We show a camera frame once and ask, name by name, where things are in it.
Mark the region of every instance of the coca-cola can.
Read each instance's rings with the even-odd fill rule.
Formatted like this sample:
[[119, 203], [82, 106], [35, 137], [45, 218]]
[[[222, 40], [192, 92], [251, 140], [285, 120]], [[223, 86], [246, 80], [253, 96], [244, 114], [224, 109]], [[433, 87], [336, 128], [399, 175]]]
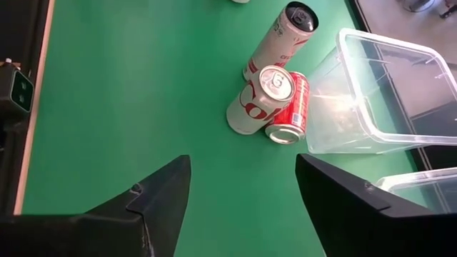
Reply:
[[317, 15], [307, 5], [292, 1], [257, 46], [243, 70], [245, 80], [267, 65], [284, 67], [317, 29]]
[[273, 65], [263, 68], [228, 106], [229, 126], [243, 135], [255, 133], [290, 104], [294, 92], [289, 72]]
[[308, 117], [309, 83], [306, 77], [292, 71], [295, 94], [291, 104], [276, 115], [265, 128], [265, 133], [276, 143], [290, 144], [305, 138]]

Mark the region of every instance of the diet coke can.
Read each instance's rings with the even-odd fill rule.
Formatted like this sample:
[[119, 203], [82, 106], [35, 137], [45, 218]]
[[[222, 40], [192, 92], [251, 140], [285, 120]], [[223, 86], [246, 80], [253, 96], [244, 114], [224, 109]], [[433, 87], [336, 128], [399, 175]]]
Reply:
[[227, 108], [228, 124], [240, 134], [253, 134], [290, 104], [294, 92], [286, 70], [267, 66], [251, 77]]
[[274, 117], [265, 128], [265, 133], [276, 143], [290, 144], [305, 138], [306, 117], [308, 116], [309, 83], [303, 74], [292, 71], [295, 84], [292, 102]]
[[267, 65], [284, 67], [311, 38], [319, 21], [311, 8], [292, 1], [281, 11], [243, 70], [245, 80]]

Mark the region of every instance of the green surface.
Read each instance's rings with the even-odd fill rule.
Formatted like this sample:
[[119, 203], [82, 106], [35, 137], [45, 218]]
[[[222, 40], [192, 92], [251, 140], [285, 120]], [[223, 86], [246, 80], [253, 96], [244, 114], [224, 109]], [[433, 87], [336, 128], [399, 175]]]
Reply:
[[[343, 0], [305, 2], [320, 28], [288, 68], [309, 74], [353, 24]], [[176, 256], [322, 256], [293, 172], [306, 143], [241, 136], [225, 118], [286, 3], [57, 1], [24, 213], [87, 211], [187, 153]], [[413, 169], [405, 153], [321, 158], [372, 181]]]

